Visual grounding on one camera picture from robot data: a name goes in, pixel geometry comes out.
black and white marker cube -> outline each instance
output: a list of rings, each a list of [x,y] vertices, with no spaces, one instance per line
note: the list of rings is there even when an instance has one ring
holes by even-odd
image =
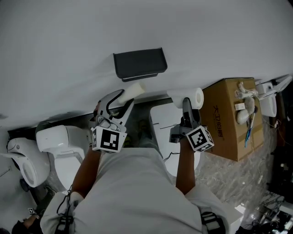
[[[33,208],[28,208],[28,212],[29,214],[35,214],[35,211],[33,210]]]
[[[117,153],[121,150],[127,133],[96,126],[92,129],[92,149],[107,153]]]
[[[214,146],[210,133],[203,126],[187,133],[186,137],[194,151],[202,152]]]

white t-shirt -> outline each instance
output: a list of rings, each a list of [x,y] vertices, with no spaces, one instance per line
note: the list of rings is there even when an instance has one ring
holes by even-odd
[[[42,220],[44,234],[55,233],[56,211],[65,195],[57,193]],[[74,192],[70,233],[202,233],[198,207],[210,207],[224,219],[222,203],[208,188],[196,185],[185,196],[168,176],[155,149],[122,149],[101,158],[97,180],[85,199]],[[59,213],[65,212],[64,202]]]

toilet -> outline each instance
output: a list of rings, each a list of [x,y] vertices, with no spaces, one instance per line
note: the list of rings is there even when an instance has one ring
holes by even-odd
[[[50,161],[47,153],[38,150],[37,142],[26,138],[15,138],[7,145],[8,154],[18,164],[22,177],[30,187],[41,185],[49,176]]]
[[[160,106],[154,106],[150,111],[150,123],[153,136],[157,140],[160,153],[165,161],[167,171],[172,176],[177,176],[179,163],[180,143],[170,143],[170,129],[180,124],[182,118],[182,109],[178,109],[174,103],[168,103]],[[200,169],[203,165],[203,157],[200,152],[194,154],[194,169]]]
[[[87,132],[75,126],[59,125],[36,134],[38,149],[54,156],[57,176],[69,190],[89,149]]]

floor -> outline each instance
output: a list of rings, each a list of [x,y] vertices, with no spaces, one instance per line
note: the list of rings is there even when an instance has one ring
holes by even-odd
[[[134,147],[138,145],[138,121],[149,118],[149,111],[153,106],[172,102],[171,99],[135,104],[126,123],[127,133],[130,135]],[[61,121],[59,124],[87,127],[90,115]],[[270,181],[273,156],[270,155],[276,147],[276,129],[270,128],[264,117],[264,146],[256,150],[251,156],[240,162],[234,162],[210,153],[204,153],[202,167],[195,170],[196,182],[206,184],[222,201],[228,202],[245,212],[241,226],[251,224],[261,215],[263,197],[269,196],[266,183]],[[56,191],[64,191],[54,170],[53,156],[50,155],[51,173],[45,184]]]

cable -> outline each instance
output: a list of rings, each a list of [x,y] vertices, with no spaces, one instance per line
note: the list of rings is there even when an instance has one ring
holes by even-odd
[[[61,217],[60,217],[59,223],[55,229],[56,234],[63,233],[63,232],[65,232],[66,234],[69,233],[69,225],[72,224],[72,222],[73,222],[73,217],[71,215],[68,215],[70,207],[71,207],[70,203],[69,203],[70,196],[71,196],[71,188],[72,188],[72,185],[70,186],[69,190],[67,190],[68,194],[64,197],[63,201],[61,202],[61,204],[57,208],[57,214],[61,215]],[[64,203],[66,198],[67,198],[67,210],[65,213],[59,213],[59,209],[62,206],[62,204]],[[62,224],[65,225],[64,230],[63,231],[58,230],[59,226]]]
[[[166,162],[166,161],[170,158],[171,154],[180,154],[180,153],[173,153],[173,152],[171,152],[171,153],[169,154],[169,156],[168,156],[167,158],[164,159],[164,162]]]
[[[264,119],[264,117],[262,117],[262,120],[266,123],[266,124],[268,124],[268,125],[270,125],[271,127],[273,127],[273,128],[275,128],[275,126],[272,126],[271,124],[269,124],[265,119]],[[279,132],[279,135],[280,135],[280,137],[282,138],[282,140],[286,143],[286,144],[288,144],[288,145],[290,145],[290,146],[292,146],[293,147],[293,145],[291,145],[290,143],[288,143],[287,141],[285,141],[285,139],[283,138],[283,136],[282,136],[282,134],[281,134],[281,132],[280,132],[280,129],[279,129],[279,127],[280,127],[280,125],[282,124],[282,122],[280,121],[280,120],[278,120],[277,119],[277,122],[279,121],[279,126],[276,128],[277,129],[277,131]]]

